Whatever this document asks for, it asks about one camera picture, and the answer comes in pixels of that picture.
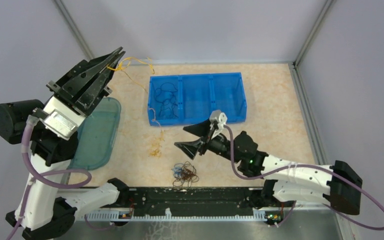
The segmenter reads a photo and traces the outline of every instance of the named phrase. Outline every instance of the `table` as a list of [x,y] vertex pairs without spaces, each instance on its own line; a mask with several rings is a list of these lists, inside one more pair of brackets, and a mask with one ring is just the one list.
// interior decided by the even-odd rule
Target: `table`
[[[287,64],[179,64],[156,65],[155,75],[241,72],[247,100],[247,118],[231,124],[234,136],[246,131],[260,151],[295,161],[314,164],[314,157],[304,125],[292,77]],[[147,65],[129,66],[129,76],[149,88],[152,75]],[[117,71],[109,84],[110,97],[121,104],[121,120],[110,161],[91,171],[88,186],[100,186],[119,178],[129,187],[171,187],[172,168],[189,158],[174,142],[196,140],[183,126],[163,127],[161,157],[150,156],[152,143],[160,136],[158,127],[150,126],[147,114],[148,94],[123,72]],[[263,180],[242,180],[234,175],[228,160],[207,152],[190,161],[199,181],[193,187],[259,187]],[[85,177],[72,174],[70,183]]]

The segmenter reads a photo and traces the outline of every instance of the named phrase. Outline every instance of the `tangled brown wire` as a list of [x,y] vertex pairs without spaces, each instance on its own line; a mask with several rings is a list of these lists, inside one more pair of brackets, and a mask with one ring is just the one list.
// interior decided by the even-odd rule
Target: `tangled brown wire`
[[173,181],[175,188],[183,187],[185,183],[187,187],[191,187],[192,183],[200,180],[200,177],[197,176],[197,169],[189,161],[177,163],[171,170],[175,178]]

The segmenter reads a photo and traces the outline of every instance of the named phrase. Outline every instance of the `gray floor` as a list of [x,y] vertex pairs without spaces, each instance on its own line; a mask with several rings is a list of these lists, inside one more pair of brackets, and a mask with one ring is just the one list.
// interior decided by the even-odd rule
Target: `gray floor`
[[[95,222],[95,226],[108,223]],[[329,210],[296,210],[280,228],[262,222],[130,222],[107,231],[77,222],[59,240],[341,240]]]

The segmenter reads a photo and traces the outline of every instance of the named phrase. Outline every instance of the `white wall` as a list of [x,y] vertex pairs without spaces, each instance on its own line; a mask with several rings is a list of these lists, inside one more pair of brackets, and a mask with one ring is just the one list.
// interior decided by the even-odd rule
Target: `white wall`
[[[45,101],[46,83],[84,58],[52,1],[0,0],[0,103]],[[5,214],[17,208],[27,176],[20,146],[0,137],[0,240],[11,231]]]
[[293,61],[326,0],[64,0],[96,55],[157,63]]
[[[384,1],[337,1],[299,70],[327,157],[348,162],[384,204]],[[358,219],[384,225],[367,198]]]

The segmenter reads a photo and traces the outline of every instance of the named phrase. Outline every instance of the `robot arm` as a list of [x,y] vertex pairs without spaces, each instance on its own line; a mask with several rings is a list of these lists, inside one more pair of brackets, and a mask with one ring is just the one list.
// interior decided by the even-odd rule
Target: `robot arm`
[[[115,68],[124,54],[119,47],[108,55],[79,62],[57,82],[47,84],[54,94],[46,104],[39,100],[1,103],[0,136],[10,144],[20,144],[28,117],[38,118],[30,137],[33,168],[41,175],[66,170],[79,143],[78,127],[102,98],[112,92],[107,84],[114,71],[107,67]],[[59,184],[63,174],[45,178]],[[127,201],[128,189],[126,184],[114,178],[75,197],[56,198],[57,187],[35,180],[30,173],[25,188],[27,194],[23,197],[26,199],[22,199],[19,207],[9,212],[5,219],[13,227],[18,224],[23,227],[25,239],[57,238],[84,214],[105,205]]]
[[[197,154],[203,155],[207,150],[231,160],[231,142],[221,134],[226,122],[227,117],[223,112],[213,111],[208,120],[183,128],[186,132],[198,136],[198,140],[175,142],[174,145],[192,160]],[[260,176],[286,167],[265,177],[264,192],[271,194],[279,202],[318,202],[330,205],[341,213],[360,213],[361,193],[338,178],[312,168],[288,167],[297,163],[259,151],[258,144],[245,131],[234,138],[233,146],[234,162],[240,162],[237,170],[247,177]],[[362,179],[343,161],[337,160],[334,165],[319,167],[339,174],[359,187],[363,184]]]

